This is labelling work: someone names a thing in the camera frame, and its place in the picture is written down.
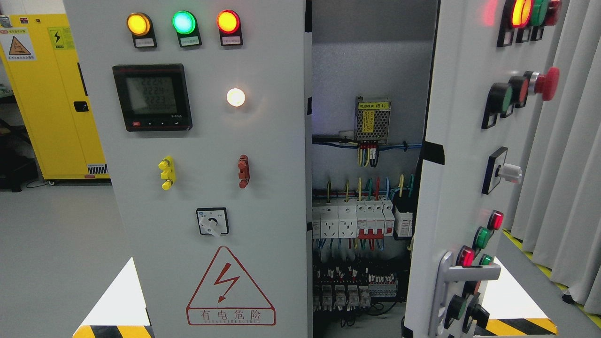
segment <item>white wall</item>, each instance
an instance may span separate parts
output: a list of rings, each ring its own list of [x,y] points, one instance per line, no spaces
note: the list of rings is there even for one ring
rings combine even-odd
[[[2,14],[61,14],[63,0],[0,0]]]

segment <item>white curtain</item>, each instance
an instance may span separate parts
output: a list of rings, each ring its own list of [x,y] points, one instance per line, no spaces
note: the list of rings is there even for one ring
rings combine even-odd
[[[584,310],[601,314],[601,1],[571,0],[511,234]]]

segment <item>yellow and black hazard stripe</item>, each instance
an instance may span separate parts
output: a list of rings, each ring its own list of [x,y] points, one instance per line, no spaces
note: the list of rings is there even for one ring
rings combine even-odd
[[[557,327],[549,318],[489,319],[486,329],[476,327],[478,336],[557,335]]]
[[[81,326],[73,338],[154,338],[150,326]]]

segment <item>white indicator light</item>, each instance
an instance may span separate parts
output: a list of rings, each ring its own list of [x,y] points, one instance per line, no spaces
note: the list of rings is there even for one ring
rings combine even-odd
[[[227,92],[227,102],[234,107],[241,106],[246,100],[246,95],[239,88],[232,88]]]

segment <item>yellow indicator light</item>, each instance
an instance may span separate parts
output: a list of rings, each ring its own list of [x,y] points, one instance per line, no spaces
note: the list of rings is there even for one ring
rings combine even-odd
[[[233,10],[224,10],[217,15],[217,27],[220,31],[231,34],[240,27],[240,17]]]
[[[133,35],[146,35],[150,32],[150,19],[144,13],[132,13],[127,17],[127,28]]]
[[[232,88],[227,92],[227,102],[234,107],[241,106],[246,100],[246,95],[239,88]]]
[[[511,25],[514,28],[524,28],[532,15],[532,0],[516,0],[511,14]]]

